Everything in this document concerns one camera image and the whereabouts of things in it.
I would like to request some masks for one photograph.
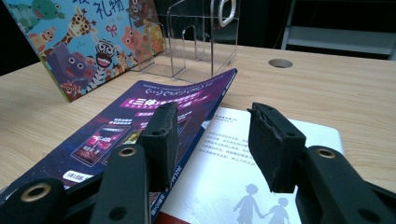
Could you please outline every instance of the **white book page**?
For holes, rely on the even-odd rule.
[[[291,120],[306,146],[344,152],[340,133]],[[295,194],[271,193],[248,150],[250,114],[219,107],[162,212],[189,223],[301,223]]]

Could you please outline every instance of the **metal grommet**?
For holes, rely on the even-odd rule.
[[[51,185],[47,183],[39,183],[36,184],[29,189],[27,189],[21,196],[21,200],[26,203],[35,202],[43,197],[45,197],[48,193],[50,193]]]
[[[119,155],[122,157],[133,156],[137,152],[137,149],[134,147],[125,147],[119,151]]]
[[[319,156],[327,158],[327,159],[335,158],[335,154],[332,151],[330,151],[329,149],[320,148],[320,149],[317,149],[317,153]]]

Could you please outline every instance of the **picture book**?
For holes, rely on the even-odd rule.
[[[164,48],[154,0],[3,0],[67,101]]]
[[[331,127],[290,120],[305,145],[344,153]],[[219,107],[174,185],[155,224],[301,223],[295,193],[270,192],[248,149],[250,114]]]

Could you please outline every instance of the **transparent plastic stand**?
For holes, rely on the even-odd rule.
[[[135,71],[199,82],[219,74],[232,61],[240,0],[158,0],[155,4],[164,50],[138,62]]]

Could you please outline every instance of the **silhouette of children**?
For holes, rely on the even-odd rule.
[[[289,204],[288,199],[279,198],[277,202],[279,203],[279,205],[274,205],[267,214],[265,214],[264,216],[260,216],[260,218],[265,218],[266,216],[273,214],[273,217],[271,218],[269,224],[282,224],[285,223],[285,219],[290,224],[289,215],[285,209],[285,207]]]
[[[234,211],[239,210],[239,217],[237,219],[240,224],[251,224],[251,219],[253,219],[253,207],[259,217],[262,216],[260,213],[259,206],[256,204],[256,200],[253,198],[253,194],[257,193],[259,189],[256,185],[247,185],[248,195],[244,196],[241,201],[235,206]]]

